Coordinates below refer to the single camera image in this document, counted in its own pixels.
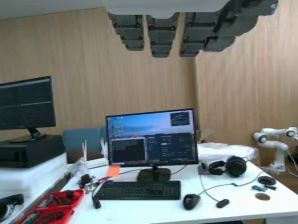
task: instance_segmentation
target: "paper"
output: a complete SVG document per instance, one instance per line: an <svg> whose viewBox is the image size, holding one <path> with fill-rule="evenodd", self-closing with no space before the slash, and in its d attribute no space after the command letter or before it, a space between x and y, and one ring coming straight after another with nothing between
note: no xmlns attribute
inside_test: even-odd
<svg viewBox="0 0 298 224"><path fill-rule="evenodd" d="M117 177L120 174L120 166L109 166L107 176L108 177Z"/></svg>

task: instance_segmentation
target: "computer tower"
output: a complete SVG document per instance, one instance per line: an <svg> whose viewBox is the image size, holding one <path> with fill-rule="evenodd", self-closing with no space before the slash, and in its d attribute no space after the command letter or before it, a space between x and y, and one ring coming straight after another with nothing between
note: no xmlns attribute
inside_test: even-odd
<svg viewBox="0 0 298 224"><path fill-rule="evenodd" d="M45 137L22 143L0 142L0 167L29 168L65 152L61 136Z"/></svg>

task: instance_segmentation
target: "monitor screen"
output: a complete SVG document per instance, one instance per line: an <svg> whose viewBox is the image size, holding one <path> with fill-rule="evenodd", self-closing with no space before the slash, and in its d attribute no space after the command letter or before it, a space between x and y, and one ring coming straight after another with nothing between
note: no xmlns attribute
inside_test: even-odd
<svg viewBox="0 0 298 224"><path fill-rule="evenodd" d="M193 109L107 117L109 164L197 164Z"/></svg>
<svg viewBox="0 0 298 224"><path fill-rule="evenodd" d="M51 77L0 84L0 130L53 126Z"/></svg>

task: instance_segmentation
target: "red toolbox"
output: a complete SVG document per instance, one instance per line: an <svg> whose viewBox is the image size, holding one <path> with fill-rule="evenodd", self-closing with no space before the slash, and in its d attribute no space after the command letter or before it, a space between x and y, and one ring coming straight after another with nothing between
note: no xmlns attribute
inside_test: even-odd
<svg viewBox="0 0 298 224"><path fill-rule="evenodd" d="M64 224L84 197L84 191L63 191L44 195L18 224Z"/></svg>

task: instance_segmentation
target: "red box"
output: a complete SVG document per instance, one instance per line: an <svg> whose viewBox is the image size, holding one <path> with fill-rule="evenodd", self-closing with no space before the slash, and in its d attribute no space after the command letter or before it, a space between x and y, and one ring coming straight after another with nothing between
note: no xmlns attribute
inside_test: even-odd
<svg viewBox="0 0 298 224"><path fill-rule="evenodd" d="M51 223L51 224L64 224L68 222L71 219L71 216L75 212L75 208L79 205L79 203L83 200L84 197L84 191L83 190L76 190L73 192L73 197L68 197L68 191L63 192L55 192L55 193L48 193L41 197L39 202L35 204L33 208L31 211L23 216L20 221L18 221L18 224L23 224L28 216L32 214L37 214L32 224L35 223ZM51 201L47 205L47 207L40 207L43 204L43 201L49 197Z"/></svg>

